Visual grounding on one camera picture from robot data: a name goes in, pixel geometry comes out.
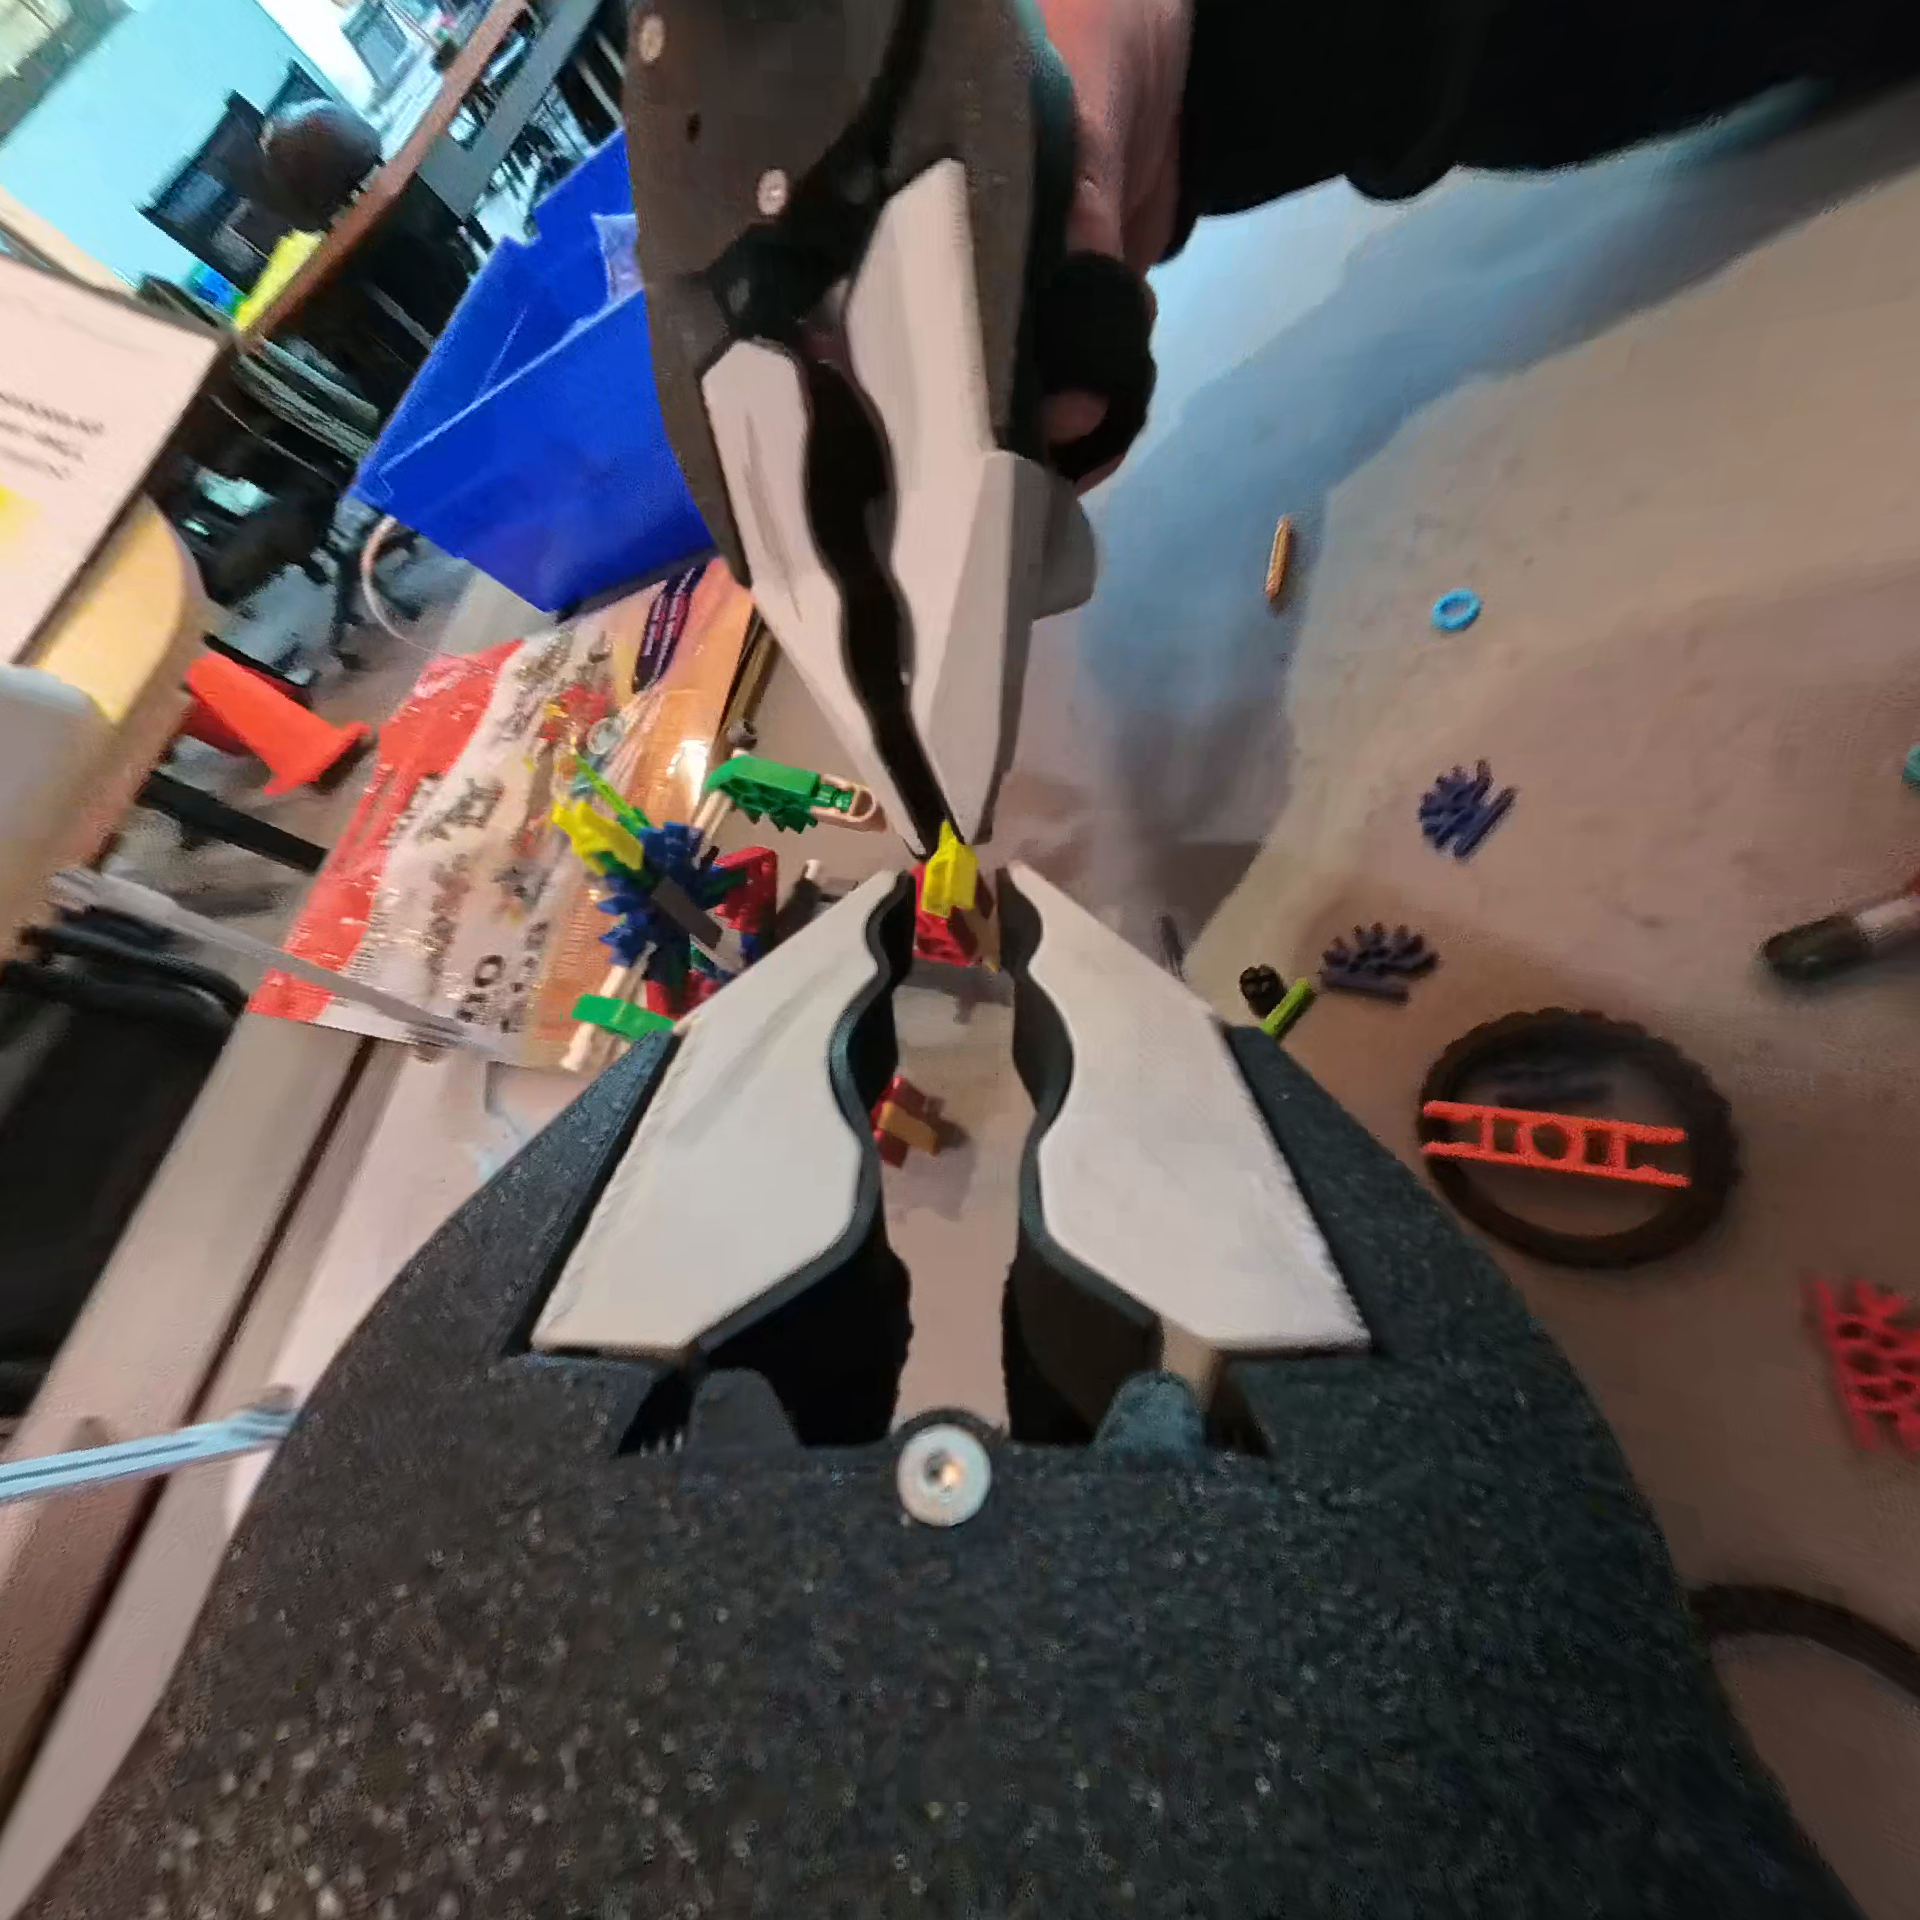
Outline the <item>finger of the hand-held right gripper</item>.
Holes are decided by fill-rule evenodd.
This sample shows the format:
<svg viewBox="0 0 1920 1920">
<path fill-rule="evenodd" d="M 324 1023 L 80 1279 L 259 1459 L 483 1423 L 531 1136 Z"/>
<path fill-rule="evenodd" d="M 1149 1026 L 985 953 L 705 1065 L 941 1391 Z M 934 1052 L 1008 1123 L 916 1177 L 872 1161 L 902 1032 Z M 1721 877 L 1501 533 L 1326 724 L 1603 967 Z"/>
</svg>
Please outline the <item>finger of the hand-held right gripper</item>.
<svg viewBox="0 0 1920 1920">
<path fill-rule="evenodd" d="M 733 344 L 702 378 L 710 443 L 752 600 L 885 823 L 925 858 L 939 829 L 923 756 L 889 744 L 900 688 L 899 611 L 869 549 L 872 433 L 824 369 L 772 344 Z"/>
<path fill-rule="evenodd" d="M 1071 484 L 996 442 L 957 157 L 885 201 L 841 329 L 889 474 L 876 557 L 902 623 L 900 706 L 876 733 L 892 811 L 910 847 L 944 826 L 974 847 L 1016 753 L 1032 632 L 1091 600 L 1097 552 Z"/>
</svg>

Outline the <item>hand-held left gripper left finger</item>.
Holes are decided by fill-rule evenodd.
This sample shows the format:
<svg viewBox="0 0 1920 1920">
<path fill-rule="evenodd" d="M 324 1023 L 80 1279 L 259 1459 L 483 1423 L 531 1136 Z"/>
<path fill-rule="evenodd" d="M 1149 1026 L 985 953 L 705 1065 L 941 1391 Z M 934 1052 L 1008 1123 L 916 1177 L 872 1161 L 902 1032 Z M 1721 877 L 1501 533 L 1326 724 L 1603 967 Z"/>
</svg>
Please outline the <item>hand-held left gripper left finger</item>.
<svg viewBox="0 0 1920 1920">
<path fill-rule="evenodd" d="M 879 1224 L 872 1108 L 916 891 L 883 871 L 688 1016 L 533 1328 L 537 1354 L 710 1355 Z"/>
</svg>

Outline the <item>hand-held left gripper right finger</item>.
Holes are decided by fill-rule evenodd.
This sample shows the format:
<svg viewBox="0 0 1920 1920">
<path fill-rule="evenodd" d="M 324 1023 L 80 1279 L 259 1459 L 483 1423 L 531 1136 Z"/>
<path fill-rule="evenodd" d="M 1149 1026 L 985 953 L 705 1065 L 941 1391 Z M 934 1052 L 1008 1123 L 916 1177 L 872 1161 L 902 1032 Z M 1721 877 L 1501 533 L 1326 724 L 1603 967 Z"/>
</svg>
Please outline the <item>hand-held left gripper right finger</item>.
<svg viewBox="0 0 1920 1920">
<path fill-rule="evenodd" d="M 1209 1425 L 1239 1363 L 1368 1354 L 1209 1003 L 1021 861 L 999 911 L 1031 1101 L 1004 1297 L 1015 1432 L 1086 1442 L 1137 1377 L 1176 1379 Z"/>
</svg>

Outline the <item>multicoloured toy construction model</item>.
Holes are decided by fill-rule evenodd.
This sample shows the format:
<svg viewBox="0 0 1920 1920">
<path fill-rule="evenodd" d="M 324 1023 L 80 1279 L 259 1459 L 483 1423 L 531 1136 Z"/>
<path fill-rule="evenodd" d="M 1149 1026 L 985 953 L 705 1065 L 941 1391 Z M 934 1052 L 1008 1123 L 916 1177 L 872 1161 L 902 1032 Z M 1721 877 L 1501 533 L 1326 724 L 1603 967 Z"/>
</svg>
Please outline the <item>multicoloured toy construction model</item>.
<svg viewBox="0 0 1920 1920">
<path fill-rule="evenodd" d="M 723 852 L 716 834 L 733 817 L 776 833 L 885 826 L 863 784 L 755 753 L 733 753 L 708 773 L 689 823 L 651 823 L 590 759 L 576 756 L 569 797 L 553 807 L 550 820 L 607 917 L 611 969 L 573 1001 L 566 1073 L 587 1073 L 638 1041 L 668 1034 L 828 905 L 815 867 L 781 896 L 772 851 Z M 915 956 L 996 969 L 999 919 L 980 868 L 975 912 L 936 922 L 919 912 L 920 865 L 911 875 Z M 915 1154 L 936 1156 L 965 1136 L 941 1100 L 902 1073 L 871 1105 L 871 1129 L 879 1160 L 895 1168 Z"/>
</svg>

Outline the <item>person's right hand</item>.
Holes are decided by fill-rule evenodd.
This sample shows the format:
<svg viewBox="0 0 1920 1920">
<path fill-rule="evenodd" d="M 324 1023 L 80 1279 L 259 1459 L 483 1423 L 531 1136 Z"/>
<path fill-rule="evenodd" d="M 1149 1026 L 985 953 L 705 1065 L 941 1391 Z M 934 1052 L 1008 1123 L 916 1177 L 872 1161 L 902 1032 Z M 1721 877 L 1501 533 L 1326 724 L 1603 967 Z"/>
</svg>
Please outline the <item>person's right hand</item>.
<svg viewBox="0 0 1920 1920">
<path fill-rule="evenodd" d="M 1176 227 L 1190 2 L 1039 2 L 1071 84 L 1068 243 L 1144 277 Z"/>
</svg>

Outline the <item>blue plastic bin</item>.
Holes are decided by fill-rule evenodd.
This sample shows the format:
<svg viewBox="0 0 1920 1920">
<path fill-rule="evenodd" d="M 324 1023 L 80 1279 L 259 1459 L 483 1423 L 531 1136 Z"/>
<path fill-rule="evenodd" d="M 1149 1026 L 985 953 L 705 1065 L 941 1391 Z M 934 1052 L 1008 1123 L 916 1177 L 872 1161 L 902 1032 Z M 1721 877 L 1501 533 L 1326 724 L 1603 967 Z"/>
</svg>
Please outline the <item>blue plastic bin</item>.
<svg viewBox="0 0 1920 1920">
<path fill-rule="evenodd" d="M 623 136 L 495 243 L 351 497 L 543 613 L 710 556 L 657 407 Z"/>
</svg>

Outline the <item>orange toy ladder piece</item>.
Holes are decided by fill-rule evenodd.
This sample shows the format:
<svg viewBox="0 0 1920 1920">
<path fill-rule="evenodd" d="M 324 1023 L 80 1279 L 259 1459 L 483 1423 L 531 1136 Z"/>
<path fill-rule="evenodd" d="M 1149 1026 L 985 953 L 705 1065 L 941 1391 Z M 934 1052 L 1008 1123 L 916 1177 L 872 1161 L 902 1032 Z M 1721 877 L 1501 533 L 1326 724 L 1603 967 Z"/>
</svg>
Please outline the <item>orange toy ladder piece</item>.
<svg viewBox="0 0 1920 1920">
<path fill-rule="evenodd" d="M 1429 1161 L 1565 1173 L 1669 1192 L 1691 1186 L 1685 1170 L 1652 1160 L 1657 1149 L 1688 1146 L 1679 1128 L 1444 1098 L 1427 1100 L 1420 1120 Z"/>
</svg>

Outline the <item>black office chair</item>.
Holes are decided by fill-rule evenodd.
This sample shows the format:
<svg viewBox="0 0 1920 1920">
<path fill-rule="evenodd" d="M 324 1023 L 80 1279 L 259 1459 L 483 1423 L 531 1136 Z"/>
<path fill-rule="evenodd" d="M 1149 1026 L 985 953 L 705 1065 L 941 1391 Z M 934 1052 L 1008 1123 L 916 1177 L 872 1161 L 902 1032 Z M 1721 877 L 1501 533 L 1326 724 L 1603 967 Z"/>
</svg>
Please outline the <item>black office chair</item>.
<svg viewBox="0 0 1920 1920">
<path fill-rule="evenodd" d="M 381 168 L 379 132 L 343 104 L 267 116 L 255 140 L 259 200 L 294 232 L 326 228 Z"/>
</svg>

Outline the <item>white flat board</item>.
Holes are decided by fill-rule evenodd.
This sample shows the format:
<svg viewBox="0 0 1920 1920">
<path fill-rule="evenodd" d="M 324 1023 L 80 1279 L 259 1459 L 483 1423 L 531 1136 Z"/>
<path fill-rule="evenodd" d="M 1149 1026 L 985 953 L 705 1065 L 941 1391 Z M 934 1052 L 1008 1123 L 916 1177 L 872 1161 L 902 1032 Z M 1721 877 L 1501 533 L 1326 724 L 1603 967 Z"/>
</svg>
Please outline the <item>white flat board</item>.
<svg viewBox="0 0 1920 1920">
<path fill-rule="evenodd" d="M 393 1087 L 371 1041 L 244 1016 L 68 1330 L 7 1463 L 271 1394 L 275 1354 Z M 5 1914 L 113 1777 L 221 1560 L 221 1474 L 5 1504 Z"/>
</svg>

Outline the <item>orange plastic cone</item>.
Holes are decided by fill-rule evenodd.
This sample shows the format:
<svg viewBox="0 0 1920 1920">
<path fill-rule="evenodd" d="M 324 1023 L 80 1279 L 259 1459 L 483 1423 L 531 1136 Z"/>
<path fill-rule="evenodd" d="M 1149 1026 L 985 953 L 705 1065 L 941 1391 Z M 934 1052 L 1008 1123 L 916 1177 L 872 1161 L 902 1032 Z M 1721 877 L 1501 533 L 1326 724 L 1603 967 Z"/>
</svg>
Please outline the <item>orange plastic cone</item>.
<svg viewBox="0 0 1920 1920">
<path fill-rule="evenodd" d="M 265 672 L 223 653 L 200 653 L 182 677 L 180 733 L 228 756 L 259 762 L 265 796 L 329 794 L 372 753 L 368 724 L 332 724 Z"/>
</svg>

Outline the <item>black bag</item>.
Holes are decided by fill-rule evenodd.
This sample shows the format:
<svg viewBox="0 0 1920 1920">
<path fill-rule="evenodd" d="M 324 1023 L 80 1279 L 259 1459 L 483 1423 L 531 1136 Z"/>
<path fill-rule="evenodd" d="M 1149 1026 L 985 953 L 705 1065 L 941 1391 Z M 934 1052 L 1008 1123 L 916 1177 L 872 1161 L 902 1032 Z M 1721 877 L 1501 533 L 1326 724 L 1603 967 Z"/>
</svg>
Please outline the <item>black bag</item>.
<svg viewBox="0 0 1920 1920">
<path fill-rule="evenodd" d="M 1 1417 L 21 1419 L 217 1065 L 246 993 L 88 911 L 1 975 Z"/>
</svg>

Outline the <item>silver metal bar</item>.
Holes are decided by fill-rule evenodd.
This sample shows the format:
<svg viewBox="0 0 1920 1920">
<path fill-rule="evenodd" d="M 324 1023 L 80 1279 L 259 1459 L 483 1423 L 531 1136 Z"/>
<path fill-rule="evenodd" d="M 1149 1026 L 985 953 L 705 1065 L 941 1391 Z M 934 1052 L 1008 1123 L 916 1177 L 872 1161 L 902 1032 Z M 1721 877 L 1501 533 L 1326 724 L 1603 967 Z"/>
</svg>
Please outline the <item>silver metal bar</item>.
<svg viewBox="0 0 1920 1920">
<path fill-rule="evenodd" d="M 142 1439 L 107 1441 L 104 1428 L 84 1425 L 84 1444 L 1 1466 L 1 1509 L 91 1493 L 104 1487 L 156 1482 L 196 1467 L 221 1466 L 279 1448 L 296 1425 L 300 1407 L 285 1392 L 227 1413 Z"/>
</svg>

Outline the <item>tan round wooden table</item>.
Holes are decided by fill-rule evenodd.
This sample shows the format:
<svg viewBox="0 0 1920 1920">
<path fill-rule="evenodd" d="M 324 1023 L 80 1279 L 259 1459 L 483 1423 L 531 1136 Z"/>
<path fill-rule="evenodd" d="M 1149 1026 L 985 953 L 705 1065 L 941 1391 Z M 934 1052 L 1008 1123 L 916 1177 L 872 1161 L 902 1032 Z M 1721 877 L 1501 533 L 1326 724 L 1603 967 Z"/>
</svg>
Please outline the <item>tan round wooden table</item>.
<svg viewBox="0 0 1920 1920">
<path fill-rule="evenodd" d="M 173 524 L 142 497 L 45 624 L 32 658 L 13 664 L 83 688 L 113 727 L 83 852 L 65 868 L 91 867 L 107 851 L 158 770 L 188 706 L 185 671 L 203 653 L 213 624 L 196 563 Z M 1 959 L 16 959 L 24 931 L 49 912 L 44 889 L 23 919 L 1 919 Z"/>
</svg>

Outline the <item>white cardboard box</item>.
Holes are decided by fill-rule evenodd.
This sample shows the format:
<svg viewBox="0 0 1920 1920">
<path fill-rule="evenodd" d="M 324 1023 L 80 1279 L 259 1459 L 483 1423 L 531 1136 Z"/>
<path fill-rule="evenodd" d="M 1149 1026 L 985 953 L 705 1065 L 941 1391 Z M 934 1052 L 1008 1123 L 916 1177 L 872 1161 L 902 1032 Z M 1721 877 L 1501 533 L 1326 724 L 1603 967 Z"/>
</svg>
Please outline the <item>white cardboard box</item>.
<svg viewBox="0 0 1920 1920">
<path fill-rule="evenodd" d="M 145 487 L 227 339 L 1 260 L 1 661 L 23 664 Z"/>
</svg>

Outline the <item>red toy fan connector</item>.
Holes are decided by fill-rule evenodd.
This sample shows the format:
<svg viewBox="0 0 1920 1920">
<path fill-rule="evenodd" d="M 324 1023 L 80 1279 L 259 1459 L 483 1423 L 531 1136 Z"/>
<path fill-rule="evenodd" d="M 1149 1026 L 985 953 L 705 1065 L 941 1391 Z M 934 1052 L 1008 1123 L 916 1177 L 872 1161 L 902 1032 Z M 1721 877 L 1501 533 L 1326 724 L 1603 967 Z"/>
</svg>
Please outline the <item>red toy fan connector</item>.
<svg viewBox="0 0 1920 1920">
<path fill-rule="evenodd" d="M 1861 1450 L 1917 1457 L 1917 1304 L 1864 1280 L 1813 1280 L 1808 1321 Z"/>
</svg>

